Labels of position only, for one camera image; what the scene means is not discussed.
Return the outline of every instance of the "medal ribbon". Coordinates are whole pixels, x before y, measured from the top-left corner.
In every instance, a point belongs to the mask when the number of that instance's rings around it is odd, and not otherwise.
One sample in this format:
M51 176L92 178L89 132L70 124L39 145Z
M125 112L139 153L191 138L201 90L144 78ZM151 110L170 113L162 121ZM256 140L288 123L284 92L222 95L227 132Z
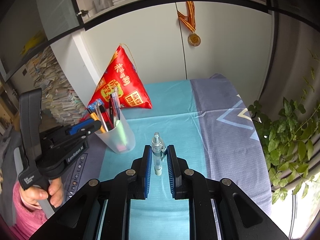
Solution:
M193 3L193 1L187 1L187 5L189 11L188 16L185 16L178 11L178 19L182 21L192 33L194 33L196 30L195 4Z

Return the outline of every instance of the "red pillow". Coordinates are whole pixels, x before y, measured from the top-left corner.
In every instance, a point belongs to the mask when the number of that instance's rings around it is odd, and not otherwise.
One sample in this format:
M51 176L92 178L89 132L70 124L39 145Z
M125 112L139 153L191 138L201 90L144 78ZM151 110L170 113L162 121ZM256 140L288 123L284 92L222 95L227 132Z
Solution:
M100 79L88 108L94 110L97 99L108 108L109 99L115 87L118 87L121 107L152 108L150 98L121 45Z

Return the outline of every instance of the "white cabinet door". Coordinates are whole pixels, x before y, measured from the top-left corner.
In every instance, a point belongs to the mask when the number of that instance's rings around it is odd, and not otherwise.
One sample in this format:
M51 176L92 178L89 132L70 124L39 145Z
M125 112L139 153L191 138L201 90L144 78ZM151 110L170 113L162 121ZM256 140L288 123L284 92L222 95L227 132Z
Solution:
M125 43L144 84L186 79L175 3L120 15L87 30L84 39L101 76L119 43Z
M251 8L218 2L195 2L195 33L201 44L188 44L190 31L181 23L188 79L221 73L246 105L261 93L272 49L272 16ZM185 2L178 11L187 14Z

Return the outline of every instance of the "yellow pen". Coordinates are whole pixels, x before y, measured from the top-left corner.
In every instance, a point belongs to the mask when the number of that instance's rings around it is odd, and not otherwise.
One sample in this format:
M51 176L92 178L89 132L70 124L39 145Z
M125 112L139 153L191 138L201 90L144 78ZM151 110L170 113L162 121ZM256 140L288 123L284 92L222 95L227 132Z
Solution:
M99 120L99 118L97 117L97 115L96 115L96 113L95 112L92 112L89 108L88 108L88 112L89 112L89 115L91 116L91 118L93 119L93 120ZM103 126L101 125L101 127L100 127L100 131L102 132L102 133L105 133L106 132L106 130L103 128Z

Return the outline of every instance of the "pink sleeve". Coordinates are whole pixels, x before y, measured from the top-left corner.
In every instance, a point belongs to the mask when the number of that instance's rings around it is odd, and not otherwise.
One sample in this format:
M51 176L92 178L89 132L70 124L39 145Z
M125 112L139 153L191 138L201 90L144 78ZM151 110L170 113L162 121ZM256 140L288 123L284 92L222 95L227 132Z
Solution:
M46 222L47 218L41 209L28 208L24 205L20 197L20 184L17 181L13 187L13 203L16 208L16 224L11 227L12 232L19 240L29 239L29 237Z

